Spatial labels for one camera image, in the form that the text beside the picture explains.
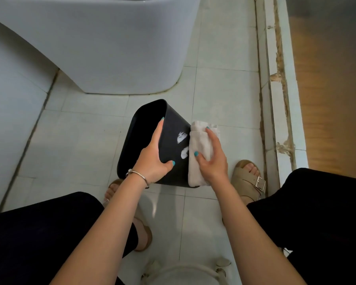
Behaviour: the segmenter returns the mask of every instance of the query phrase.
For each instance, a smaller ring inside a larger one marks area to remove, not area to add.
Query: person's left hand
[[[144,176],[149,184],[157,182],[164,177],[175,165],[174,161],[162,163],[159,159],[158,142],[163,125],[164,119],[158,123],[152,140],[146,148],[142,149],[136,165],[133,167],[133,170]]]

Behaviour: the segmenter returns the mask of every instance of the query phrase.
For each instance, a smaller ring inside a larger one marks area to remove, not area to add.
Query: beige sandal
[[[249,163],[256,166],[255,163],[249,160],[241,160],[236,164],[235,169],[233,170],[231,184],[241,197],[246,196],[251,198],[253,201],[257,201],[265,198],[266,182],[261,177],[254,176],[244,169],[245,165]]]
[[[112,184],[117,184],[120,186],[120,184],[123,182],[123,179],[116,179],[114,182],[112,182],[108,188],[112,185]],[[103,203],[103,205],[106,207],[109,203],[109,200],[106,198],[105,202]],[[136,252],[143,252],[146,249],[149,248],[150,244],[152,243],[153,240],[153,235],[152,235],[152,231],[150,230],[149,224],[147,222],[147,220],[145,219],[144,214],[142,213],[141,207],[139,204],[137,204],[137,208],[136,208],[136,212],[134,214],[134,218],[136,218],[137,220],[141,221],[142,225],[144,225],[144,229],[147,232],[147,236],[148,236],[148,242],[147,245],[145,246],[144,249],[142,250],[135,250]]]

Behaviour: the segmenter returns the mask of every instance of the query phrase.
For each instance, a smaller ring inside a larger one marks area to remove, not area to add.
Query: white cloth
[[[209,127],[215,135],[220,138],[219,129],[217,125],[209,124],[207,122],[195,121],[191,124],[190,142],[189,142],[189,185],[195,186],[209,186],[202,174],[200,173],[199,164],[194,156],[195,151],[203,154],[204,158],[209,161],[214,155],[211,140],[205,131]]]

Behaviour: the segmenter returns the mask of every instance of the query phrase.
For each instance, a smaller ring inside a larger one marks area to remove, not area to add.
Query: white tile floor
[[[167,92],[84,94],[60,73],[5,210],[75,191],[101,201],[108,183],[117,178],[131,117],[141,105],[161,98],[188,122],[220,125],[229,175],[241,159],[250,159],[263,170],[259,91],[254,1],[209,0],[208,9],[198,13],[182,76]],[[154,241],[146,252],[124,258],[119,276],[125,283],[138,284],[149,258],[163,264],[182,260],[209,266],[219,256],[233,260],[211,188],[153,184],[140,204]],[[234,268],[230,284],[240,284]]]

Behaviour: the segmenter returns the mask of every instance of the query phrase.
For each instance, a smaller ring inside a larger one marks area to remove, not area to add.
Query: forearm
[[[245,285],[305,284],[224,178],[213,182],[237,268]]]
[[[51,284],[115,283],[145,181],[129,175]]]

